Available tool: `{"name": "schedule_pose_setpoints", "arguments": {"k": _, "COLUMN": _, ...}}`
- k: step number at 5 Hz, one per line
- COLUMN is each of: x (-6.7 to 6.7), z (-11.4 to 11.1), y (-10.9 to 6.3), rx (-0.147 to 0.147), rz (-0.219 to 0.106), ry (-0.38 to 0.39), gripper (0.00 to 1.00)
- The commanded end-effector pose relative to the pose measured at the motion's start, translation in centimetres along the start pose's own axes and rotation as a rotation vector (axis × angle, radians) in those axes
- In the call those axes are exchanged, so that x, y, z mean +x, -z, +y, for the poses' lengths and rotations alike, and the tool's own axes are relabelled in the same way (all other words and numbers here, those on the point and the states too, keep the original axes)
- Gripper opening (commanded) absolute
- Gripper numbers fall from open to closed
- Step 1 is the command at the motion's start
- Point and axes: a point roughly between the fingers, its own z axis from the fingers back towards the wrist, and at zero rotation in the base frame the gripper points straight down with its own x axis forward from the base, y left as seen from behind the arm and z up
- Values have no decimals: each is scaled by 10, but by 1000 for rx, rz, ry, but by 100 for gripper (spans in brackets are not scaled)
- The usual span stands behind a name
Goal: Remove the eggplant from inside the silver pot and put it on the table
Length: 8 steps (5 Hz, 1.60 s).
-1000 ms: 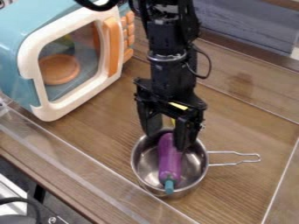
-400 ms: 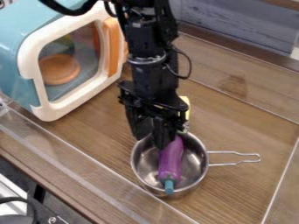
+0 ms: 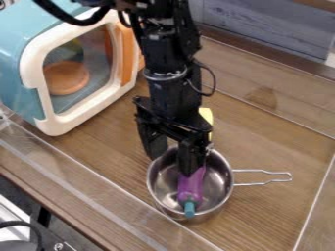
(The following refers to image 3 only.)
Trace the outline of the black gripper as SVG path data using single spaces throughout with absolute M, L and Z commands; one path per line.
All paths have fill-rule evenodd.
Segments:
M 168 150 L 168 138 L 177 141 L 178 171 L 192 176 L 204 165 L 210 140 L 201 126 L 198 108 L 201 98 L 212 92 L 201 91 L 198 70 L 154 73 L 144 70 L 149 96 L 137 96 L 136 123 L 146 156 L 154 160 Z

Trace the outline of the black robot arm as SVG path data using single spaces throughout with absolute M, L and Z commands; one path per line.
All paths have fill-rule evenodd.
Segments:
M 133 31 L 144 56 L 144 78 L 149 95 L 133 98 L 136 122 L 149 158 L 177 142 L 178 171 L 190 176 L 204 165 L 210 144 L 210 125 L 201 119 L 201 72 L 206 67 L 194 59 L 201 48 L 188 0 L 73 0 L 88 7 L 117 12 L 118 20 Z

